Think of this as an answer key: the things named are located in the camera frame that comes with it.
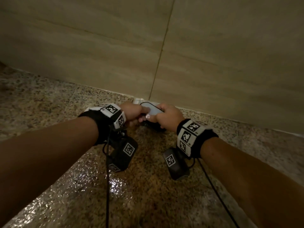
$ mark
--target hand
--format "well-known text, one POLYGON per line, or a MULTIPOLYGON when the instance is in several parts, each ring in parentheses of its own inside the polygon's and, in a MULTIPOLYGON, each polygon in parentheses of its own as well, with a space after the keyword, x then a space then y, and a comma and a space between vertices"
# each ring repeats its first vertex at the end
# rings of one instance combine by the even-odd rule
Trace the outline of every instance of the hand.
POLYGON ((144 107, 138 104, 133 104, 130 101, 126 101, 120 105, 122 111, 124 111, 127 122, 126 126, 134 126, 138 122, 146 120, 146 114, 150 112, 149 107, 144 107))
POLYGON ((157 115, 146 115, 147 120, 150 122, 158 122, 162 128, 176 133, 180 122, 185 120, 182 112, 174 105, 168 105, 165 103, 161 103, 157 107, 163 110, 164 113, 158 113, 157 115))

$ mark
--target white phone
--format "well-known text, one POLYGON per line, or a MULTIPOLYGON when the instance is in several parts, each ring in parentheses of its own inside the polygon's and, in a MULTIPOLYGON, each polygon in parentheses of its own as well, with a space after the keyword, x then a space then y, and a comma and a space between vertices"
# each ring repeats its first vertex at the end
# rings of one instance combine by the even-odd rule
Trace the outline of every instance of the white phone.
POLYGON ((158 113, 163 113, 163 111, 161 109, 157 108, 150 102, 145 101, 145 102, 141 103, 141 105, 145 106, 145 107, 149 107, 151 109, 149 112, 150 115, 157 115, 158 113))

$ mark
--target person's left hand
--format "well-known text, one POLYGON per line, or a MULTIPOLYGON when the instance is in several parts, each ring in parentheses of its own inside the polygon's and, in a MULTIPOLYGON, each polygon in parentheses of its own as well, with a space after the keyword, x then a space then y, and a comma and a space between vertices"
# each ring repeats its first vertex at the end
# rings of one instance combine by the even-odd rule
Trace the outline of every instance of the person's left hand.
POLYGON ((150 112, 149 107, 144 107, 138 104, 133 104, 130 101, 126 101, 120 105, 122 111, 125 112, 127 119, 126 126, 136 125, 138 122, 146 120, 146 114, 150 112))

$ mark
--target floor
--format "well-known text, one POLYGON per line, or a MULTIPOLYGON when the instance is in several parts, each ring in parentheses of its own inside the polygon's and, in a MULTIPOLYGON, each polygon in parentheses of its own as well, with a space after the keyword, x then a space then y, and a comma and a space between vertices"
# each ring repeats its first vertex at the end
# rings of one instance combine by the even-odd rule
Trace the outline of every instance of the floor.
MULTIPOLYGON (((0 75, 0 139, 72 119, 86 107, 132 97, 4 68, 0 75)), ((304 186, 304 139, 244 123, 182 110, 212 125, 220 138, 304 186)), ((233 227, 199 165, 173 181, 162 152, 176 141, 170 132, 136 127, 139 148, 125 172, 111 173, 111 227, 233 227)), ((104 227, 105 158, 91 148, 55 184, 5 227, 104 227)), ((254 227, 221 183, 211 180, 240 227, 254 227)))

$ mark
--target wristband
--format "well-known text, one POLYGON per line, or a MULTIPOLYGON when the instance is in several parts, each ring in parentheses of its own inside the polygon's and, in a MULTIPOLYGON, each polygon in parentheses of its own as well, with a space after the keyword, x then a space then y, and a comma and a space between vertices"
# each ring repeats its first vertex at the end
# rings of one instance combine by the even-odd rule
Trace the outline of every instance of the wristband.
POLYGON ((201 158, 203 143, 212 137, 218 135, 211 127, 191 119, 183 120, 177 127, 177 147, 188 157, 201 158))
POLYGON ((96 122, 98 139, 94 145, 103 143, 108 138, 110 130, 118 130, 126 122, 125 113, 114 103, 87 108, 78 117, 83 116, 89 117, 96 122))

